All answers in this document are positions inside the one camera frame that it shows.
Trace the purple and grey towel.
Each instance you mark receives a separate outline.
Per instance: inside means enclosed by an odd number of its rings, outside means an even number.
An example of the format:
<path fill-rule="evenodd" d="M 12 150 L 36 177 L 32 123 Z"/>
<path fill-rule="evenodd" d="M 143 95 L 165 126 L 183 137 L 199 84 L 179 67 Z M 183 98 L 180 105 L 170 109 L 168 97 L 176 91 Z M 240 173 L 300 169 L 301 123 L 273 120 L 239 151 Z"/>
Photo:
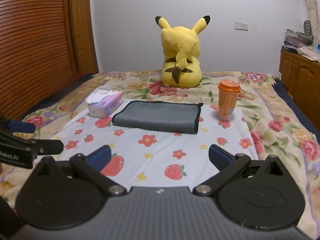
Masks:
<path fill-rule="evenodd" d="M 197 134 L 202 106 L 202 103 L 131 101 L 112 122 L 148 131 Z"/>

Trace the white fruit print cloth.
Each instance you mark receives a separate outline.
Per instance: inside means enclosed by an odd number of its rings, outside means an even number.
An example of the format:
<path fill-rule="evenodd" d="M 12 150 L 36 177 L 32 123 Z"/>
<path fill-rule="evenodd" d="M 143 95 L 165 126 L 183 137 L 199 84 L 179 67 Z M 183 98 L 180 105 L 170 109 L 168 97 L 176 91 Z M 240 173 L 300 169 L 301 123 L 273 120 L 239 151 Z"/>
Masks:
<path fill-rule="evenodd" d="M 232 120 L 222 121 L 209 105 L 201 108 L 195 135 L 115 126 L 111 118 L 93 118 L 85 110 L 57 132 L 55 138 L 64 145 L 63 152 L 54 156 L 57 161 L 109 146 L 112 157 L 103 174 L 127 189 L 199 185 L 218 172 L 208 155 L 213 144 L 231 154 L 258 158 L 242 111 L 236 109 Z"/>

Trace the purple tissue box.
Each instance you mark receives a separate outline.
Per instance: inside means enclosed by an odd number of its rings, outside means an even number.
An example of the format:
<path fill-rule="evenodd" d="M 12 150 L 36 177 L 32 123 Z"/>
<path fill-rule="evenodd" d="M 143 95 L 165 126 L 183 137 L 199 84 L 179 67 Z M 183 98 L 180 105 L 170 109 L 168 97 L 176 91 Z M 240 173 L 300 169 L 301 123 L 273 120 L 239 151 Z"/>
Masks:
<path fill-rule="evenodd" d="M 91 117 L 106 119 L 123 103 L 123 92 L 103 85 L 93 90 L 85 102 Z"/>

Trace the floral bed sheet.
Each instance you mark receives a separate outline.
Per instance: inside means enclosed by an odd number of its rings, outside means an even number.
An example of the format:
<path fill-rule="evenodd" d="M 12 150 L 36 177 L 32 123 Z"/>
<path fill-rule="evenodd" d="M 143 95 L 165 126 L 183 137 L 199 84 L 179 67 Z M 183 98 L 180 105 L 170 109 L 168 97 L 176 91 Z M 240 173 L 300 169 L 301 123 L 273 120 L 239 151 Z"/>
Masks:
<path fill-rule="evenodd" d="M 82 111 L 88 110 L 85 98 L 102 85 L 121 90 L 125 101 L 170 101 L 209 105 L 219 119 L 218 85 L 224 79 L 240 83 L 241 91 L 234 110 L 239 109 L 244 115 L 258 154 L 257 159 L 263 160 L 271 154 L 280 158 L 305 197 L 305 211 L 298 226 L 309 237 L 318 238 L 319 134 L 308 120 L 300 118 L 293 111 L 287 94 L 278 92 L 281 83 L 270 74 L 204 73 L 199 86 L 189 89 L 163 86 L 158 71 L 97 74 L 57 103 L 41 107 L 27 115 L 25 121 L 33 123 L 36 131 L 33 134 L 21 134 L 21 137 L 56 139 L 57 132 Z"/>

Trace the orange lidded cup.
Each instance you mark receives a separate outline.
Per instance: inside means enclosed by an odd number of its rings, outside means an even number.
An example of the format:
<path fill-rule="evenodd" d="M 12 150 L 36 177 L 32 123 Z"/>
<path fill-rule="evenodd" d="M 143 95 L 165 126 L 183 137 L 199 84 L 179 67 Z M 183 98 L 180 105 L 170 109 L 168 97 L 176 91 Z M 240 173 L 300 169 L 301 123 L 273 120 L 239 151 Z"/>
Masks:
<path fill-rule="evenodd" d="M 224 79 L 221 80 L 219 85 L 219 102 L 217 115 L 220 120 L 231 120 L 233 112 L 241 91 L 240 83 Z"/>

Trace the wooden slatted headboard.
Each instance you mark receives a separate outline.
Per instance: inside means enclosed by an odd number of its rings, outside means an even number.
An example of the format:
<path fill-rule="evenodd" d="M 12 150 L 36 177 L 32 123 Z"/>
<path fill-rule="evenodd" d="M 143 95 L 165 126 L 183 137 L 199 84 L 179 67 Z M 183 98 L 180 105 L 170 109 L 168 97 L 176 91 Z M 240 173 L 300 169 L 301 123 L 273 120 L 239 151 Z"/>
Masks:
<path fill-rule="evenodd" d="M 1 116 L 97 72 L 89 0 L 1 0 Z"/>

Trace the yellow Pikachu plush toy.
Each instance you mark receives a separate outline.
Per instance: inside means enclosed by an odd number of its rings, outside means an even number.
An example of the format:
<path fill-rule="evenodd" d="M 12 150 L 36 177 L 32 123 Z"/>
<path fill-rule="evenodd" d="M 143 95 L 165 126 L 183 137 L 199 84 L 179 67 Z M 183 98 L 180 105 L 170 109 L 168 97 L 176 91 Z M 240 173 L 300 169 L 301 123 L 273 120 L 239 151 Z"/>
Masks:
<path fill-rule="evenodd" d="M 203 16 L 189 29 L 183 26 L 171 27 L 161 16 L 155 18 L 161 28 L 161 43 L 164 61 L 162 83 L 167 87 L 193 88 L 202 79 L 199 33 L 210 23 L 210 16 Z"/>

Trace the wooden sideboard cabinet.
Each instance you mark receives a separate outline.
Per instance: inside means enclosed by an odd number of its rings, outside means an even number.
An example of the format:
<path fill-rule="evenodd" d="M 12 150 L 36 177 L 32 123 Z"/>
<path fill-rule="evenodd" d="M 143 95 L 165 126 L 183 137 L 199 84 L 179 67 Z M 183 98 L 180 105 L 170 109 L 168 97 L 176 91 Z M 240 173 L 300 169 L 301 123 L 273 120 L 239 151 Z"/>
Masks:
<path fill-rule="evenodd" d="M 319 128 L 319 63 L 282 49 L 279 72 L 294 103 Z"/>

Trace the clutter pile on cabinet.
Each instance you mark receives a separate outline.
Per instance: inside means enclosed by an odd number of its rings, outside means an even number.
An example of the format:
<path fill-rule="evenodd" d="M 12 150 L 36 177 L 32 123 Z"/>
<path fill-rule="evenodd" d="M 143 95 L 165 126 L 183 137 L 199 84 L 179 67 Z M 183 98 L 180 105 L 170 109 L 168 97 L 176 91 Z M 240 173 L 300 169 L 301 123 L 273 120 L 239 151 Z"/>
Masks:
<path fill-rule="evenodd" d="M 303 29 L 302 33 L 286 29 L 282 49 L 319 63 L 319 48 L 313 46 L 313 33 L 309 20 L 303 23 Z"/>

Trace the white wall switch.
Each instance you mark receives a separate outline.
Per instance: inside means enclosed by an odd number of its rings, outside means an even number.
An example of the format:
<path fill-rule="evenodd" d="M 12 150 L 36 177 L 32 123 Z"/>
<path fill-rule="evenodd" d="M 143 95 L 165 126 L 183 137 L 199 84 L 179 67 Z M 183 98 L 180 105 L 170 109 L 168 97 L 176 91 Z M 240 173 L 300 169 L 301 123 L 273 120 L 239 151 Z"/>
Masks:
<path fill-rule="evenodd" d="M 235 22 L 235 23 L 234 23 L 234 29 L 235 29 L 235 30 L 248 31 L 248 24 L 246 24 L 246 23 L 240 23 L 240 22 Z"/>

